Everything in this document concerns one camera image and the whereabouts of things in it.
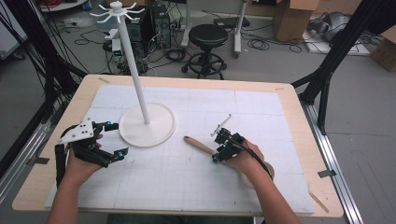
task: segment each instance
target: gray floor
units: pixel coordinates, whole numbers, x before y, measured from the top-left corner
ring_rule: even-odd
[[[213,19],[209,16],[202,20]],[[250,21],[249,29],[269,23],[253,18]],[[88,70],[95,73],[106,67],[102,46],[93,43],[86,46],[74,44],[80,33],[91,29],[63,33],[62,37]],[[273,35],[272,28],[252,33],[265,37]],[[101,37],[90,35],[90,38]],[[249,48],[244,40],[243,52],[235,59],[233,36],[230,33],[228,43],[215,52],[228,64],[223,73],[227,80],[291,83],[315,71],[325,57],[323,54],[308,53],[304,45],[301,48],[301,53],[295,53],[288,46],[270,44],[268,50],[257,50]],[[190,53],[195,51],[198,49],[194,46],[188,48]],[[149,66],[168,62],[161,59]],[[181,65],[171,63],[157,67],[149,70],[145,76],[195,78],[190,72],[183,74]],[[43,102],[43,91],[28,60],[8,59],[0,62],[0,94],[2,158]],[[347,56],[332,79],[326,130],[365,223],[394,223],[396,220],[396,175],[393,173],[396,168],[395,107],[396,74],[387,72],[368,57]],[[22,213],[11,207],[29,169],[26,167],[0,205],[0,223],[44,222],[46,213]],[[302,220],[304,223],[346,223],[344,217]],[[81,214],[80,223],[106,223],[106,214]]]

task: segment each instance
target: white board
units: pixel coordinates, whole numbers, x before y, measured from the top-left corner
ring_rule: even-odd
[[[216,149],[210,134],[229,114],[224,128],[258,145],[276,170],[275,183],[296,213],[313,213],[288,124],[276,93],[144,87],[146,102],[168,106],[177,118],[174,134],[152,148],[129,146],[118,131],[104,133],[102,149],[129,147],[124,161],[96,172],[79,193],[80,207],[149,211],[260,213],[254,189],[235,169],[214,163],[184,142],[189,135]],[[86,118],[118,122],[137,105],[134,87],[105,85]],[[46,206],[51,206],[55,187]]]
[[[311,53],[329,53],[330,46],[320,35],[316,35],[314,31],[305,30],[303,33],[303,39],[308,52]],[[370,52],[363,46],[359,44],[359,40],[356,41],[356,45],[353,46],[348,55],[360,55],[367,56]]]

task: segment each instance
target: office chair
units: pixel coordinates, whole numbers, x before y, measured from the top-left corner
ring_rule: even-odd
[[[227,64],[219,55],[213,54],[211,51],[227,41],[228,33],[215,24],[202,24],[190,30],[189,39],[192,44],[201,48],[204,52],[192,55],[187,63],[181,67],[181,71],[187,73],[188,68],[190,68],[191,71],[198,74],[197,78],[219,74],[220,79],[224,80],[221,70],[225,70]]]

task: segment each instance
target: person's right hand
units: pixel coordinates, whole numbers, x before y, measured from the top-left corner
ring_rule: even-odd
[[[254,145],[253,143],[245,140],[244,146],[252,149],[257,156],[264,161],[264,155],[260,151],[259,147]],[[241,150],[236,156],[228,159],[226,161],[227,164],[230,164],[232,167],[236,168],[240,173],[247,175],[248,172],[254,172],[256,167],[260,166],[259,162],[256,161],[250,154],[248,154],[245,150]]]

